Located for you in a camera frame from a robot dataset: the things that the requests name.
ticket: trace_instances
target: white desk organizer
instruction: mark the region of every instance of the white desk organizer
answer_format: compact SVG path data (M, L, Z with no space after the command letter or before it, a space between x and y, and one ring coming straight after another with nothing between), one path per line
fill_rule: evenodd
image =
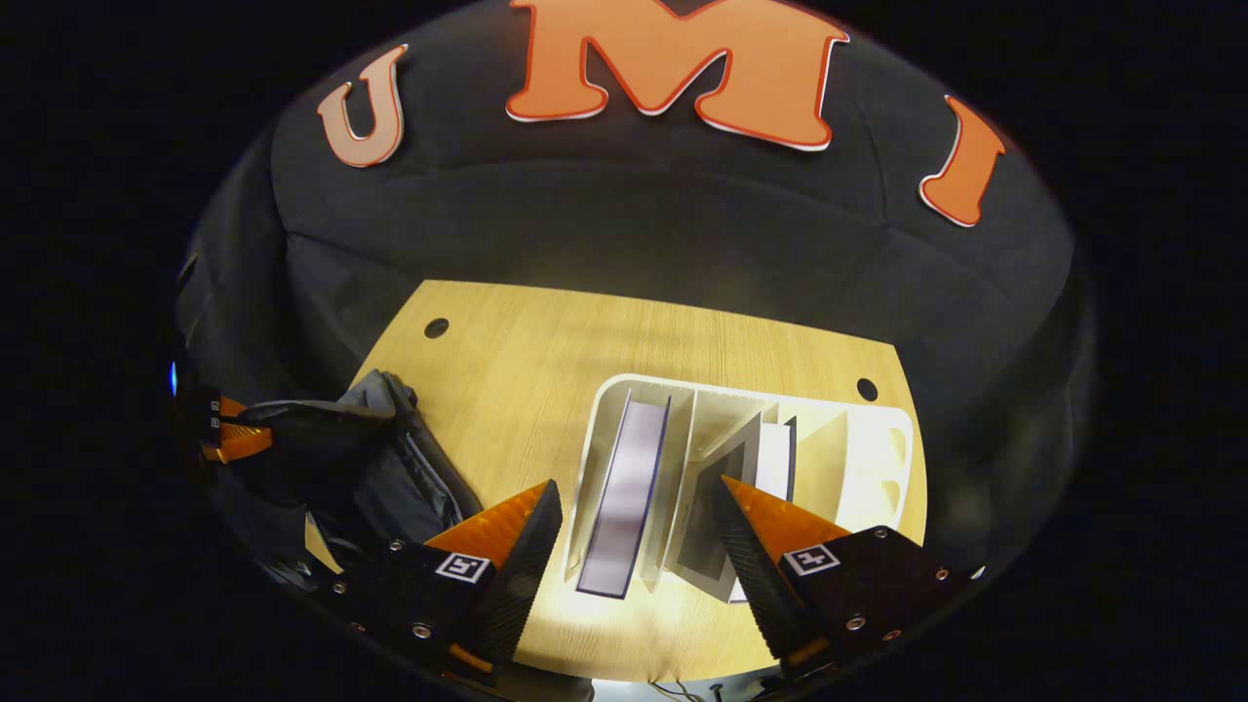
M671 397L633 571L633 577L651 592L664 571L669 573L665 577L673 577L670 566L685 527L679 522L688 522L698 468L760 412L770 423L796 417L795 505L851 532L879 525L897 528L914 451L914 425L905 411L625 373L598 388L589 415L563 553L565 580L577 575L584 560L620 413L630 392L633 400L655 405Z

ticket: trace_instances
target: orange letter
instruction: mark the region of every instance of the orange letter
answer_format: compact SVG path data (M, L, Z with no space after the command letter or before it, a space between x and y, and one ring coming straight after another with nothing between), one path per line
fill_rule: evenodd
M945 102L957 115L953 150L938 174L919 182L919 196L951 222L975 226L980 221L980 200L988 189L997 155L1005 154L1006 147L992 129L956 97L946 95Z
M658 115L715 59L719 87L698 99L706 124L802 151L821 151L832 130L820 117L840 29L774 0L718 0L679 17L659 0L512 0L529 7L528 76L507 102L518 121L597 115L607 91L585 80L593 44L624 92Z
M364 67L359 79L368 84L368 102L373 107L373 132L357 136L347 119L347 94L351 82L326 96L316 109L324 124L324 136L334 156L348 166L366 169L389 159L403 140L403 106L394 82L394 62L407 51L396 46Z

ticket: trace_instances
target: letter m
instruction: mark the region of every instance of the letter m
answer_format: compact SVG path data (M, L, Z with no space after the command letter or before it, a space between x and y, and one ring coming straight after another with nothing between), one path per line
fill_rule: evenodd
M585 79L589 45L629 100L658 115L726 56L719 87L698 97L706 124L804 151L827 147L820 117L840 29L776 0L718 0L676 16L659 0L512 0L530 9L524 90L507 102L518 121L597 115L607 91Z

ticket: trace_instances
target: wooden table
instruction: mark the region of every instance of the wooden table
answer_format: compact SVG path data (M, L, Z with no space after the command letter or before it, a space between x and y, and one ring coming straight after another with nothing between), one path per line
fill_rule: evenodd
M429 339L426 326L449 327ZM641 373L758 392L864 402L907 412L915 441L899 531L922 543L927 482L910 390L891 345L683 305L508 285L424 281L373 346L373 368L416 390L419 410L484 507L547 478L564 523L515 661L618 681L724 677L775 665L749 607L725 605L675 576L623 601L574 591L563 577L573 488L594 396Z

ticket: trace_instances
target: wooden tabletop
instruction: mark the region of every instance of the wooden tabletop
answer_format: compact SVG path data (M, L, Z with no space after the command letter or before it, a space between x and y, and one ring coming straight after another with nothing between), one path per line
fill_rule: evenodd
M428 337L436 319L449 322ZM418 407L484 507L554 478L564 523L515 661L619 681L724 677L775 665L748 606L666 573L625 600L575 592L562 555L594 397L620 373L874 405L914 422L899 531L922 543L927 482L919 421L891 345L729 312L565 290L424 281L378 339L356 381L378 368Z

